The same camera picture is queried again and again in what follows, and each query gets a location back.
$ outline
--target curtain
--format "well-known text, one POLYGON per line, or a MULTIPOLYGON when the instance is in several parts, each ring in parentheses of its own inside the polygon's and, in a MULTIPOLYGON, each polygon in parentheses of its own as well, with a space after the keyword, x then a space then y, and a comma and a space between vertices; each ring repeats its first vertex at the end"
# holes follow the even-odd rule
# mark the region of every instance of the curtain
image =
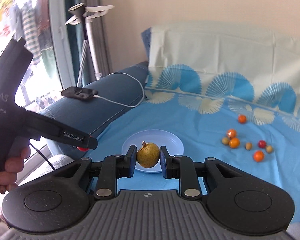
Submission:
MULTIPOLYGON (((81 2, 84 3, 86 6, 103 5, 101 3, 101 0, 65 0, 66 10, 68 10, 71 6, 81 2)), ((66 12, 66 15, 67 19, 69 19, 72 16, 68 11, 66 12)), ((81 24, 67 25, 67 30, 72 54, 72 62, 74 66, 75 80, 77 82, 83 40, 82 26, 81 24)), ((104 77, 112 72, 112 67, 106 39, 106 30, 102 17, 95 18, 92 22, 92 35, 94 38, 98 68, 99 71, 102 73, 102 76, 104 77)), ((90 49, 88 48, 86 69, 83 76, 83 85, 87 85, 95 80, 96 78, 94 75, 92 58, 90 54, 90 49)))

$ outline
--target beige wall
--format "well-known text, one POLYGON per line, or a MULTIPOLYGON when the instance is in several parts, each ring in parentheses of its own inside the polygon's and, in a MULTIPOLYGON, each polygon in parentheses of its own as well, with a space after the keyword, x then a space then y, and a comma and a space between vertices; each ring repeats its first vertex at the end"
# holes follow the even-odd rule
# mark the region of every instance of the beige wall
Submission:
POLYGON ((103 0, 114 70, 146 60, 140 33, 180 20, 247 22, 300 37, 300 0, 103 0))

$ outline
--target blue pillow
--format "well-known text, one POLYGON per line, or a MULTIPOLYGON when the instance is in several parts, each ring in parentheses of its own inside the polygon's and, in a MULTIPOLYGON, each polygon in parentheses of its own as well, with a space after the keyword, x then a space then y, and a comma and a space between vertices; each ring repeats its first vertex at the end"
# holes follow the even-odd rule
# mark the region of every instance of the blue pillow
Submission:
MULTIPOLYGON (((148 75, 148 62, 139 63, 120 72, 135 77, 144 86, 148 75)), ((129 106, 137 104, 142 98, 140 84, 131 77, 123 74, 106 76, 85 87, 98 90, 98 95, 104 98, 129 106)), ((120 106, 101 98, 94 98, 88 102, 72 98, 62 98, 43 109, 40 114, 89 133, 94 138, 97 138, 113 120, 130 109, 130 107, 120 106)), ((51 140, 47 140, 47 145, 52 155, 64 154, 74 160, 78 160, 86 154, 86 152, 79 151, 77 147, 51 140)))
POLYGON ((151 28, 146 29, 143 33, 141 33, 142 41, 146 49, 146 54, 149 59, 150 55, 150 43, 151 43, 151 28))

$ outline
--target plate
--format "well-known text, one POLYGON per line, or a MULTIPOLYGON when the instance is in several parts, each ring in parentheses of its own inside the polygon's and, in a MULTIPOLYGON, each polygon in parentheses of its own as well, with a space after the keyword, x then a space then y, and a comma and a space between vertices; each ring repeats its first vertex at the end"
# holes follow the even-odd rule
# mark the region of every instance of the plate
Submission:
MULTIPOLYGON (((183 155, 184 147, 181 140, 173 133, 163 130, 145 130, 131 135, 122 145, 122 154, 125 155, 131 145, 137 146, 139 150, 143 141, 155 143, 158 147, 165 146, 170 155, 183 155)), ((144 168, 137 162, 136 170, 159 173, 161 172, 160 161, 152 168, 144 168)))

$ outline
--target black cable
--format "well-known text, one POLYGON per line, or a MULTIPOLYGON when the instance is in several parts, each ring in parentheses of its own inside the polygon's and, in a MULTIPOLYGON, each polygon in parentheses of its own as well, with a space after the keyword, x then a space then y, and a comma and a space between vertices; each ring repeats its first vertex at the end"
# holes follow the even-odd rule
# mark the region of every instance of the black cable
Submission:
POLYGON ((44 160, 50 165, 50 167, 55 171, 56 169, 53 167, 53 165, 48 161, 47 157, 43 155, 42 152, 40 152, 36 147, 34 147, 31 143, 29 143, 29 145, 35 149, 37 151, 37 153, 39 153, 41 155, 42 158, 44 158, 44 160))

